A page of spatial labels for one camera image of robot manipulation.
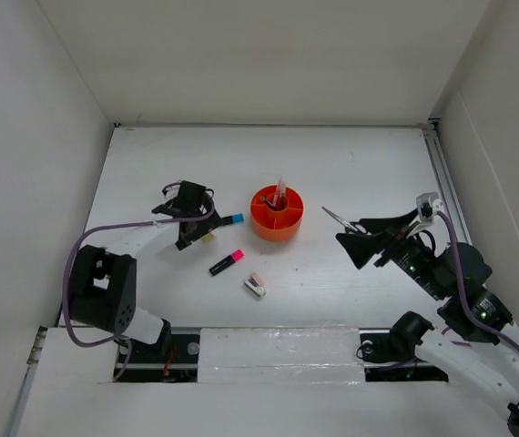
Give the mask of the black pen refill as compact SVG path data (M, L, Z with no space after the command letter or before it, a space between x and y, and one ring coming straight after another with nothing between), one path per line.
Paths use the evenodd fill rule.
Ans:
M272 201L270 201L267 197L261 197L260 200L264 204L266 204L270 210L272 210L272 211L276 211L277 210L275 204Z

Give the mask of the pink gel pen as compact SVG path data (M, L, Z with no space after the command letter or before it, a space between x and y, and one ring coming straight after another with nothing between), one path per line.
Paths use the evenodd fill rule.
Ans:
M280 178L278 185L277 185L275 195L274 195L274 207L276 208L276 210L283 209L285 192L286 192L285 180L283 178Z

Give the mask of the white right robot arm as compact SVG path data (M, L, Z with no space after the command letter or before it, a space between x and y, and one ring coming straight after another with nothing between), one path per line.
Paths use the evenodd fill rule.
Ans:
M519 336L511 333L511 311L485 286L492 271L480 252L459 242L453 223L435 206L393 218L335 220L343 227L336 239L357 269L369 261L377 268L393 263L441 302L438 316L461 339L448 340L408 311L388 331L363 339L358 356L387 371L427 362L460 379L519 436Z

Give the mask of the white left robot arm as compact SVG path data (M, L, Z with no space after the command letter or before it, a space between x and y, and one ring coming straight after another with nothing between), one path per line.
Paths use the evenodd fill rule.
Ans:
M101 225L74 243L62 279L62 314L67 334L78 347L123 341L152 361L171 351L171 324L137 305L139 262L162 249L181 251L221 224L214 190L180 180L161 189L174 196L145 221Z

